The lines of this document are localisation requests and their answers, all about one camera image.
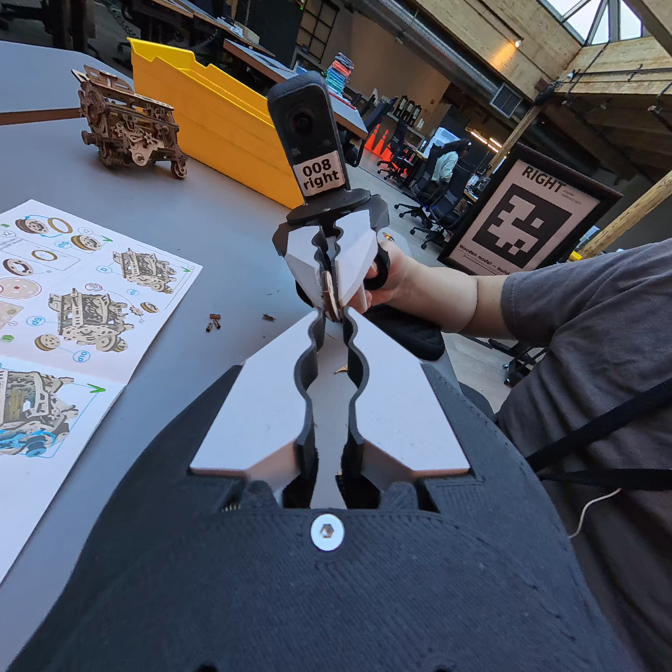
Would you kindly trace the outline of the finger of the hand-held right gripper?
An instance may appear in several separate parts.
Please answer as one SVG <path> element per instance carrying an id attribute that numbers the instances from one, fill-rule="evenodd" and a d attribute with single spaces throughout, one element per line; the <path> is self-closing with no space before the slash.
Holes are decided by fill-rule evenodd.
<path id="1" fill-rule="evenodd" d="M 378 252 L 376 233 L 370 226 L 369 212 L 353 212 L 335 223 L 340 236 L 335 241 L 335 256 L 328 271 L 337 292 L 341 310 L 355 294 L 364 294 L 365 276 Z"/>
<path id="2" fill-rule="evenodd" d="M 288 233 L 285 261 L 315 308 L 325 310 L 327 242 L 323 229 L 293 229 Z"/>

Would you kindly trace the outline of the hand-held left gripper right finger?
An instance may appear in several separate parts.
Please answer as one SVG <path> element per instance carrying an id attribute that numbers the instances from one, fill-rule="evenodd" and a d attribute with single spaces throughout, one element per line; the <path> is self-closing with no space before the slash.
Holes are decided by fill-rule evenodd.
<path id="1" fill-rule="evenodd" d="M 356 386 L 343 449 L 344 492 L 466 475 L 469 461 L 420 360 L 350 308 L 343 338 Z"/>

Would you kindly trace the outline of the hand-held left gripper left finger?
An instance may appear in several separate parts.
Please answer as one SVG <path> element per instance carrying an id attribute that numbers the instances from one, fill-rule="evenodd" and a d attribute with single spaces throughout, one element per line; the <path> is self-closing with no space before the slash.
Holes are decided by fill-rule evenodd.
<path id="1" fill-rule="evenodd" d="M 319 463 L 308 387 L 324 314 L 313 310 L 243 364 L 191 461 L 199 475 L 264 481 L 284 505 L 308 505 Z"/>

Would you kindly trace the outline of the small wooden wheel disc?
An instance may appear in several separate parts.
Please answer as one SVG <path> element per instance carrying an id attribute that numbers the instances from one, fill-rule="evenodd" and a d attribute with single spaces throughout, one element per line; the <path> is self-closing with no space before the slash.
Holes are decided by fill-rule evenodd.
<path id="1" fill-rule="evenodd" d="M 337 299 L 332 274 L 328 270 L 323 270 L 321 273 L 321 291 L 324 314 L 330 321 L 340 323 L 342 321 L 342 312 Z"/>

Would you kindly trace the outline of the person's right forearm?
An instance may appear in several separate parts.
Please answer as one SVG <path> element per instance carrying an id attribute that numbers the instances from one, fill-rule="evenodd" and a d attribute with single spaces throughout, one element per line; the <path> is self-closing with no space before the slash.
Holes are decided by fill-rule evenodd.
<path id="1" fill-rule="evenodd" d="M 511 340 L 502 311 L 507 278 L 420 265 L 413 272 L 410 307 L 447 333 Z"/>

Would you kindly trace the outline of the grey desk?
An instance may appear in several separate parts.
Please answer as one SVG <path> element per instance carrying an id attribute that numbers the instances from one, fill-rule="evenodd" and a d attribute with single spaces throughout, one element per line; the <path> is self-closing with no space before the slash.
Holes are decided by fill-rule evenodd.
<path id="1" fill-rule="evenodd" d="M 57 126 L 1 131 L 3 207 L 52 199 L 204 271 L 5 579 L 1 670 L 456 669 L 431 572 L 443 528 L 412 486 L 382 511 L 336 509 L 327 552 L 322 510 L 189 472 L 239 362 L 302 312 L 272 248 L 279 206 L 201 166 L 182 185 L 76 167 Z"/>

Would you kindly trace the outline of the person's right hand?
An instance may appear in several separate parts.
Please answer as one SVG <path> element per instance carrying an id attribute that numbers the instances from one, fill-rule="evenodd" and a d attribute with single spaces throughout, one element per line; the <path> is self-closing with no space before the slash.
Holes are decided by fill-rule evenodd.
<path id="1" fill-rule="evenodd" d="M 406 255 L 396 243 L 383 239 L 380 245 L 390 259 L 388 278 L 382 288 L 364 290 L 363 295 L 357 293 L 350 299 L 348 307 L 361 314 L 378 305 L 408 310 L 413 273 L 421 267 L 421 264 Z"/>

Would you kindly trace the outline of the long wooden table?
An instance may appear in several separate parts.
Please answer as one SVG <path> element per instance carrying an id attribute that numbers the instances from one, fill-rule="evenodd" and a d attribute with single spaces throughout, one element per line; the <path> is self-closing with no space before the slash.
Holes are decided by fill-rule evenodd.
<path id="1" fill-rule="evenodd" d="M 280 89 L 283 103 L 301 103 L 302 109 L 316 109 L 318 112 L 325 112 L 329 104 L 333 121 L 360 139 L 365 140 L 368 137 L 368 131 L 359 112 L 329 93 L 319 73 L 297 75 L 273 58 L 253 52 L 231 40 L 224 41 L 224 49 L 257 74 L 271 80 L 274 84 L 273 89 Z"/>

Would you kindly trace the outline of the stack of colourful boxes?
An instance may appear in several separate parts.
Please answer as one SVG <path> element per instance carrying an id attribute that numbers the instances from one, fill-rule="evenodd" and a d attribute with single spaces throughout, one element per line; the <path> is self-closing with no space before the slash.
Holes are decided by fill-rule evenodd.
<path id="1" fill-rule="evenodd" d="M 348 83 L 353 70 L 354 63 L 352 60 L 342 52 L 338 52 L 325 75 L 327 88 L 332 95 L 343 97 L 345 85 Z"/>

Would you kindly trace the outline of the yellow plastic bin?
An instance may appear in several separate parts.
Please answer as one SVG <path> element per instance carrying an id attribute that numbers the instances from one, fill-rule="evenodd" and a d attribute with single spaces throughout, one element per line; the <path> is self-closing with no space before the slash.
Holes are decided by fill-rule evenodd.
<path id="1" fill-rule="evenodd" d="M 189 50 L 128 41 L 136 92 L 173 107 L 188 156 L 287 208 L 304 203 L 264 96 Z"/>

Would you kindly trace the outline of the black office chair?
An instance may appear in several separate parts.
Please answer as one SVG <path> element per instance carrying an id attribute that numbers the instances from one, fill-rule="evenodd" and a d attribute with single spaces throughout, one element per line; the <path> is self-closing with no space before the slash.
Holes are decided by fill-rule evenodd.
<path id="1" fill-rule="evenodd" d="M 405 214 L 410 214 L 421 219 L 421 225 L 416 225 L 409 231 L 411 235 L 414 235 L 416 231 L 426 234 L 421 249 L 426 249 L 428 243 L 441 244 L 444 242 L 447 228 L 457 222 L 460 217 L 456 213 L 456 208 L 464 198 L 464 190 L 472 175 L 467 164 L 458 162 L 448 185 L 432 194 L 423 206 L 410 207 L 399 213 L 401 218 Z"/>

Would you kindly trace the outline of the framed marker sign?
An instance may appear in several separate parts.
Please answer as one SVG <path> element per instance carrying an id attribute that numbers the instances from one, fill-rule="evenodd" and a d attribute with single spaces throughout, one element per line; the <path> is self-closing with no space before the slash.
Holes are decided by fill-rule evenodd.
<path id="1" fill-rule="evenodd" d="M 471 275 L 509 275 L 565 261 L 622 197 L 541 153 L 516 145 L 456 223 L 437 260 Z"/>

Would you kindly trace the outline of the wooden model car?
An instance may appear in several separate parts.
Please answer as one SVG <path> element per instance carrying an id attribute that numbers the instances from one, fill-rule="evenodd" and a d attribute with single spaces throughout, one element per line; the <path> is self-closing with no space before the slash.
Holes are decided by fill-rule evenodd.
<path id="1" fill-rule="evenodd" d="M 86 145 L 98 148 L 100 161 L 108 167 L 169 161 L 173 177 L 183 180 L 187 156 L 177 141 L 180 128 L 173 107 L 137 94 L 110 72 L 88 65 L 84 70 L 71 70 L 80 83 L 80 114 L 90 127 L 81 136 Z"/>

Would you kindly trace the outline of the person's t-shirt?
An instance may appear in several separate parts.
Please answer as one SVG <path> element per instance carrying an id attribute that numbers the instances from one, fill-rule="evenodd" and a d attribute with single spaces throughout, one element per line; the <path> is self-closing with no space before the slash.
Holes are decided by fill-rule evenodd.
<path id="1" fill-rule="evenodd" d="M 525 456 L 671 377 L 671 240 L 511 275 L 505 325 L 548 352 L 497 416 Z M 671 670 L 671 492 L 592 504 L 573 541 L 635 663 Z"/>

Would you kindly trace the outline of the instruction booklet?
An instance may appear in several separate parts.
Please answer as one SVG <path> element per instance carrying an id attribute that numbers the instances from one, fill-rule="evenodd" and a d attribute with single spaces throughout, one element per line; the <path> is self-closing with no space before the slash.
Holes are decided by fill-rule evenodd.
<path id="1" fill-rule="evenodd" d="M 36 200 L 1 213 L 1 579 L 201 266 Z"/>

